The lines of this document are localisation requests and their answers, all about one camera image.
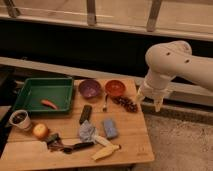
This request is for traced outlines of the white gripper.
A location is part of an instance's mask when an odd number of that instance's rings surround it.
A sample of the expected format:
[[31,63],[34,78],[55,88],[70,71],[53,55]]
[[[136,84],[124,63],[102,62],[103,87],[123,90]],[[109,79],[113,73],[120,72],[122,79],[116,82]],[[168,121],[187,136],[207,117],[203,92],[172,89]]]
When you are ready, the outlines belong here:
[[136,101],[142,103],[145,98],[153,99],[155,111],[159,112],[163,104],[163,98],[168,93],[169,81],[157,81],[156,84],[160,87],[149,85],[147,80],[144,79],[137,91]]

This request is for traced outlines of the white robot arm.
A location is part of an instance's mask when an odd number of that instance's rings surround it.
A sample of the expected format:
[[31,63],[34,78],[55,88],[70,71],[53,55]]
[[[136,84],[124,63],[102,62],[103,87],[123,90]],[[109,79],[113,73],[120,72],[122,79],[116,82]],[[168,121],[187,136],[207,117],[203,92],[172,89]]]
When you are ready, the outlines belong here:
[[147,50],[145,61],[149,70],[136,99],[138,102],[152,99],[156,112],[161,110],[168,85],[175,77],[213,91],[213,58],[193,56],[186,41],[155,44]]

